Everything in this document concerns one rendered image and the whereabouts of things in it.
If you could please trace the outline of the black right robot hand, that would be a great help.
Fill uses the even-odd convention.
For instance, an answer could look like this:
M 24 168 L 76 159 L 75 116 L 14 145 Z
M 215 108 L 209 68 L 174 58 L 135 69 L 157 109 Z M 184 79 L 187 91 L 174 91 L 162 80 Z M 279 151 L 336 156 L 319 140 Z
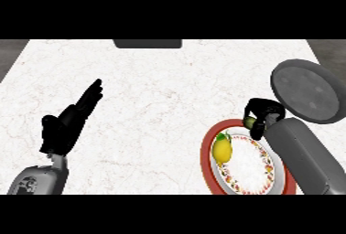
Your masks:
M 280 102 L 254 98 L 245 108 L 245 118 L 255 117 L 258 120 L 251 130 L 252 139 L 259 141 L 265 132 L 265 121 L 276 123 L 286 118 L 286 108 Z

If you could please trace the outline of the red-rimmed patterned white plate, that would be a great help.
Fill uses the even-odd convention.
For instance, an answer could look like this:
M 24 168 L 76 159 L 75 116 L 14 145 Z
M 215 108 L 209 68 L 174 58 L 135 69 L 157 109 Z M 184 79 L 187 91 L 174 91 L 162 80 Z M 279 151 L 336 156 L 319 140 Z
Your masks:
M 231 158 L 214 157 L 217 141 L 230 141 Z M 267 140 L 255 141 L 242 119 L 220 122 L 208 131 L 200 147 L 205 180 L 217 195 L 295 195 L 296 181 Z

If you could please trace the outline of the dark grey flat appliance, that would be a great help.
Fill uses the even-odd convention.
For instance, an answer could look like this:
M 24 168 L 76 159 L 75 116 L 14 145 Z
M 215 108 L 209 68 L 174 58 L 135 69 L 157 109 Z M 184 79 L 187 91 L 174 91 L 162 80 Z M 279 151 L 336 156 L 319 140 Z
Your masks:
M 181 39 L 116 39 L 119 48 L 181 48 Z

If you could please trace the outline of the yellow lemon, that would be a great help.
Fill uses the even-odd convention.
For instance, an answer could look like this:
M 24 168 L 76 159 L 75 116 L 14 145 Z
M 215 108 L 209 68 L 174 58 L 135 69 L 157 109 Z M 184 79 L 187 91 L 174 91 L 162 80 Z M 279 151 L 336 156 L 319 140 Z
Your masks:
M 220 165 L 227 163 L 233 157 L 233 141 L 228 132 L 217 135 L 214 142 L 214 159 Z

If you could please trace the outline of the green squash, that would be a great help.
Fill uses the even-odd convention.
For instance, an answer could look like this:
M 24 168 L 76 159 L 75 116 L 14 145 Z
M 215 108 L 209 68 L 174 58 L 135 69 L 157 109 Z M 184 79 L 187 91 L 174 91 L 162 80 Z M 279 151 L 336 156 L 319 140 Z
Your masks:
M 245 127 L 248 129 L 254 128 L 254 124 L 255 124 L 257 120 L 258 119 L 255 117 L 252 117 L 252 116 L 249 116 L 249 117 L 245 118 Z

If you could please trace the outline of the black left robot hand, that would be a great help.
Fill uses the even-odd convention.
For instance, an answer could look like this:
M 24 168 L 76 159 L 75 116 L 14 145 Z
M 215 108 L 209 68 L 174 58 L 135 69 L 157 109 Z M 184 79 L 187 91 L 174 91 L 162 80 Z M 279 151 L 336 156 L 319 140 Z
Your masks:
M 72 104 L 58 117 L 42 118 L 42 147 L 45 154 L 67 155 L 79 140 L 88 117 L 103 99 L 103 80 L 97 79 L 79 102 Z

